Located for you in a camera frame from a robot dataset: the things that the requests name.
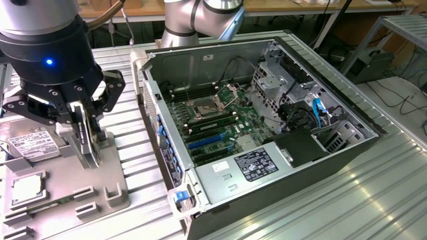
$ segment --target aluminum workbench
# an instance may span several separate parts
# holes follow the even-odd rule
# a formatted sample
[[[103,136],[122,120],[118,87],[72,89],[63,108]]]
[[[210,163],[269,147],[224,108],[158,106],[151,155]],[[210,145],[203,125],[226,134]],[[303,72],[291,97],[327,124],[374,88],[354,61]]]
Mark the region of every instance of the aluminum workbench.
[[[389,135],[338,174],[204,239],[427,239],[426,144],[293,34],[273,31],[243,34],[235,39],[274,36],[285,39]],[[119,103],[100,124],[115,134],[131,206],[54,239],[87,239],[90,234],[91,239],[184,238],[168,206],[132,84],[130,53],[132,49],[155,47],[152,43],[94,51],[102,68],[120,70],[127,82]],[[12,75],[12,83],[16,82],[18,76]]]

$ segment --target blue led light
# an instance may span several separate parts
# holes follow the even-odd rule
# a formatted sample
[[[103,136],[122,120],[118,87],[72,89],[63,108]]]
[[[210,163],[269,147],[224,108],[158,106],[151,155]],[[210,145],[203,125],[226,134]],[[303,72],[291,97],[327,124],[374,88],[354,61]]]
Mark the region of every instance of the blue led light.
[[[54,64],[54,60],[52,59],[47,59],[44,62],[46,62],[47,65],[52,65]]]

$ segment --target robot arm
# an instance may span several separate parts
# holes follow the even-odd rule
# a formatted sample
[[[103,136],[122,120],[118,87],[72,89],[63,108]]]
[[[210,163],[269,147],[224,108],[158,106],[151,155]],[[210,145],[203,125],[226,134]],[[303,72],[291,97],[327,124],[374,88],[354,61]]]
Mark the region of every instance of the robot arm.
[[[96,64],[87,33],[123,4],[118,1],[86,23],[76,0],[0,0],[0,49],[20,76],[20,85],[4,91],[3,108],[48,126],[71,126],[82,149],[106,139],[99,119],[114,109],[126,87],[122,73],[103,71]],[[95,100],[103,81],[106,89]],[[80,104],[78,111],[74,102]]]
[[[243,0],[164,0],[162,47],[199,43],[198,32],[230,41],[243,22]]]

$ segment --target computer chassis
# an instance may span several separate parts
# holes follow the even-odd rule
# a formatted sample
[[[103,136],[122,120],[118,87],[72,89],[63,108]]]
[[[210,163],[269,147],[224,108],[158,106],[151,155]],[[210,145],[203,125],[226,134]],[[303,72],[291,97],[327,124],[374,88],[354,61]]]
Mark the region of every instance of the computer chassis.
[[[140,110],[187,239],[335,174],[386,134],[279,37],[140,56]]]

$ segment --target wooden tabletop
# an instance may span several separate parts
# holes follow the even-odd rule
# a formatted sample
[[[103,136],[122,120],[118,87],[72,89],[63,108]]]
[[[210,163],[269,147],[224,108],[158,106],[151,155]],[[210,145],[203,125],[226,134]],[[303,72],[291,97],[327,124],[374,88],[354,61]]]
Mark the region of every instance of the wooden tabletop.
[[[346,0],[341,0],[341,3],[330,4],[329,10],[338,10],[343,7]],[[415,0],[403,0],[406,7],[417,7],[419,3]],[[166,14],[164,0],[142,0],[142,8],[126,9],[128,16],[159,16]],[[245,0],[245,8],[247,12],[303,12],[303,11],[322,11],[326,9],[326,5],[319,3],[307,3],[303,1],[297,4],[291,0]],[[374,6],[365,0],[353,0],[349,9],[397,9],[394,4]],[[104,11],[94,10],[91,4],[80,5],[80,16],[83,18],[98,18]]]

